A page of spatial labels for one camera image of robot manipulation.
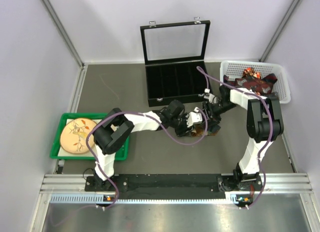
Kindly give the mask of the orange blue leaf-pattern tie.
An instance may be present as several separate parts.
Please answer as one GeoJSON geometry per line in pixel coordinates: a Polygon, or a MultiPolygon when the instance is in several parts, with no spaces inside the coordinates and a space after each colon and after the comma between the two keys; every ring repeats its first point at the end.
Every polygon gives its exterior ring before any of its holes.
{"type": "Polygon", "coordinates": [[[189,135],[191,137],[201,137],[203,135],[215,136],[221,128],[219,124],[215,124],[215,123],[213,124],[209,123],[207,130],[205,130],[205,127],[206,127],[205,123],[193,125],[189,135]]]}

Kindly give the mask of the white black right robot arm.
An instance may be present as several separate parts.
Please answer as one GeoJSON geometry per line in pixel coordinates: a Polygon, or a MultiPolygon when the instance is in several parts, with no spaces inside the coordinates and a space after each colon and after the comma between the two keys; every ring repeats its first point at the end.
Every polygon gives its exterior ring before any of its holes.
{"type": "Polygon", "coordinates": [[[260,182],[262,159],[269,146],[284,131],[280,102],[276,96],[259,96],[245,88],[229,89],[222,85],[219,90],[220,98],[207,95],[202,103],[208,119],[208,133],[214,134],[220,129],[221,114],[240,106],[247,112],[246,131],[249,141],[233,175],[218,176],[218,186],[226,192],[246,190],[260,182]]]}

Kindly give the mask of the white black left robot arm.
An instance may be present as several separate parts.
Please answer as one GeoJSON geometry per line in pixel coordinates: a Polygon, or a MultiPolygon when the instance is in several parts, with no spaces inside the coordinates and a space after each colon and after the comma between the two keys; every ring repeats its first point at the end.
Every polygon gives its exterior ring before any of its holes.
{"type": "Polygon", "coordinates": [[[97,186],[105,191],[113,186],[116,152],[131,133],[159,131],[171,127],[178,137],[182,137],[192,131],[194,125],[203,121],[198,108],[186,113],[185,106],[178,100],[172,101],[160,110],[147,113],[124,113],[119,108],[113,109],[85,139],[87,144],[93,139],[96,147],[94,176],[97,186]]]}

